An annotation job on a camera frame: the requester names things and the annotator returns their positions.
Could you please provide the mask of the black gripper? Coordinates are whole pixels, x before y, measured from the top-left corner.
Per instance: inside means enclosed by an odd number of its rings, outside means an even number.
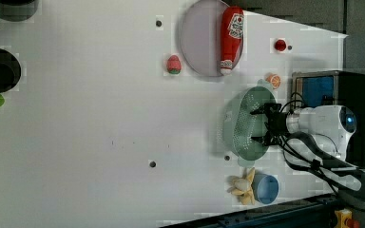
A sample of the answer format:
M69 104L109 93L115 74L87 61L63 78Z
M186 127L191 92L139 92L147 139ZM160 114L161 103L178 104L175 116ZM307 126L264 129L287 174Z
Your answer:
M289 133L286 123L287 113L282 112L281 104L266 103L250 112L251 115L265 114L267 133L264 136L252 137L262 146L279 145L279 137Z

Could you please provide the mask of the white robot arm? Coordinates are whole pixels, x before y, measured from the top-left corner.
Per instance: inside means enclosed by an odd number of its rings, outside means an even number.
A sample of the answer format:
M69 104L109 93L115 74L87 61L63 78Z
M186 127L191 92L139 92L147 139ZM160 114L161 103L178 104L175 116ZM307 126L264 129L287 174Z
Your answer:
M251 113L266 117L266 134L255 137L255 142L279 146L291 168L311 173L365 203L365 169L346 161L357 131L352 110L322 105L284 112L281 104L267 103Z

